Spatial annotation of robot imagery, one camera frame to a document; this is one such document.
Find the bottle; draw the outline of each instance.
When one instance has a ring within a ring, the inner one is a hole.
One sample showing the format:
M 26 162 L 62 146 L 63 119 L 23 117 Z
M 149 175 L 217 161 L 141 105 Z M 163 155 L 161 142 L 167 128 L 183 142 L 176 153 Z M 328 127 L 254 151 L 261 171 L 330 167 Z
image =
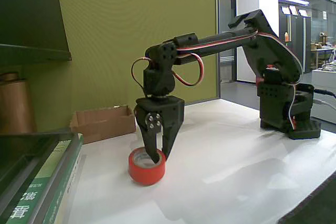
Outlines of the bottle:
M 288 32 L 285 32 L 285 42 L 289 42 L 289 35 L 288 35 Z

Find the tape roll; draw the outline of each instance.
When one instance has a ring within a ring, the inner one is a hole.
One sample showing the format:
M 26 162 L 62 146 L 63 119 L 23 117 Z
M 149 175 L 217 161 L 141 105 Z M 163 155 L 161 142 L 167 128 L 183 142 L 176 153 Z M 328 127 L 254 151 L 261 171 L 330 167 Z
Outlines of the tape roll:
M 146 153 L 144 147 L 137 148 L 128 157 L 128 172 L 137 183 L 150 186 L 157 183 L 165 173 L 166 158 L 160 150 L 156 150 L 160 156 L 155 164 Z

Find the desk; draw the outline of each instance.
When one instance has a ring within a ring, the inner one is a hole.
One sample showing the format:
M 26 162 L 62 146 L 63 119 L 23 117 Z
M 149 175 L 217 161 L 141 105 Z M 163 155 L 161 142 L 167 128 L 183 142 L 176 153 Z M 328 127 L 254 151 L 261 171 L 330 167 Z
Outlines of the desk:
M 324 52 L 326 54 L 327 51 L 331 51 L 330 53 L 332 54 L 334 52 L 334 50 L 336 50 L 335 47 L 311 50 L 312 52 L 316 53 L 316 69 L 319 68 L 319 53 Z
M 259 111 L 224 100 L 187 106 L 151 187 L 127 172 L 139 129 L 84 145 L 68 223 L 276 223 L 336 170 L 336 135 L 294 141 L 259 123 Z
M 317 89 L 325 89 L 336 93 L 336 72 L 313 70 L 311 84 Z M 336 106 L 336 99 L 329 95 L 315 93 L 314 98 Z M 328 106 L 314 104 L 311 109 L 311 116 L 336 124 L 336 112 Z

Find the green wall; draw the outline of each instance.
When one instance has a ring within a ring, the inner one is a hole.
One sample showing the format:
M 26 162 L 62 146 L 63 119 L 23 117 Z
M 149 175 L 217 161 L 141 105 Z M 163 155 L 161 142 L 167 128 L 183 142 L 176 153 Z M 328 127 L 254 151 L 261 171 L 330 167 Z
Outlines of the green wall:
M 215 0 L 60 0 L 71 62 L 25 66 L 39 131 L 65 127 L 75 110 L 135 105 L 143 97 L 132 80 L 132 62 L 162 41 L 191 32 L 215 34 Z M 186 102 L 216 97 L 216 57 L 207 57 L 205 79 L 193 88 L 176 82 Z M 146 63 L 136 65 L 142 82 Z M 174 67 L 188 81 L 198 65 Z

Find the copper cylinder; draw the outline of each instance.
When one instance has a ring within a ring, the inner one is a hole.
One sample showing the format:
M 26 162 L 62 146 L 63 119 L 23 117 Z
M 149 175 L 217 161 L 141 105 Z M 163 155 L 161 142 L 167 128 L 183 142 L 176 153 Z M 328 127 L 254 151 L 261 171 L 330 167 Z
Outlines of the copper cylinder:
M 0 83 L 0 134 L 36 132 L 28 83 L 18 75 L 2 75 Z

